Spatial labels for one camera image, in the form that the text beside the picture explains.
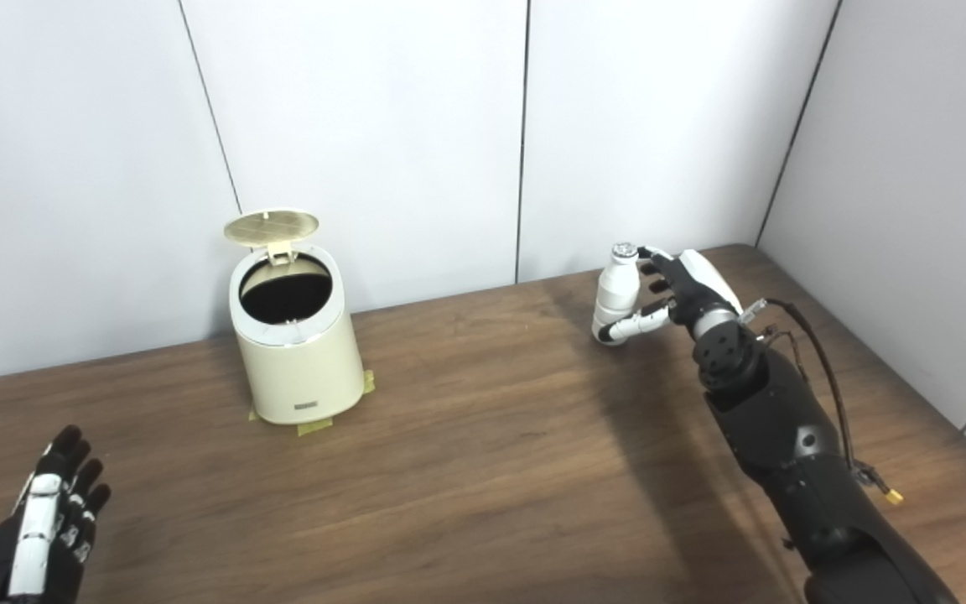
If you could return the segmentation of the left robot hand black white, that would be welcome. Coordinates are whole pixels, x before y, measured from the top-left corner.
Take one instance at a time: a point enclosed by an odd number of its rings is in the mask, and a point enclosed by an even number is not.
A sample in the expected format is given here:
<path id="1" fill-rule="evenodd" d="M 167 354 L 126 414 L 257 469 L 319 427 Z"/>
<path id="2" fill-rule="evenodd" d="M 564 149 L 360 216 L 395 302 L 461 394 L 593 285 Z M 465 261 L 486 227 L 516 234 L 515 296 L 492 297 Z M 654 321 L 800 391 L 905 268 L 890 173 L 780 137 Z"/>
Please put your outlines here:
<path id="1" fill-rule="evenodd" d="M 0 603 L 75 603 L 112 490 L 75 424 L 39 456 L 0 523 Z"/>

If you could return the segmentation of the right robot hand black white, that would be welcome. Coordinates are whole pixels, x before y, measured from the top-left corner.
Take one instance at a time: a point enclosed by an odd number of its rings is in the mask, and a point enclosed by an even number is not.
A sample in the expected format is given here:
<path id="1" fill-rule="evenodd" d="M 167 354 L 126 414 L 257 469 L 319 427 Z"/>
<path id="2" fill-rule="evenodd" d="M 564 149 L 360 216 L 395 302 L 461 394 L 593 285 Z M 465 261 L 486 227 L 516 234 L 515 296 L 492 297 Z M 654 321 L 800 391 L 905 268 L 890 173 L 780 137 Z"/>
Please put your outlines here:
<path id="1" fill-rule="evenodd" d="M 697 251 L 670 255 L 660 248 L 615 244 L 598 280 L 591 332 L 620 346 L 664 326 L 685 326 L 694 339 L 744 307 L 714 265 Z"/>

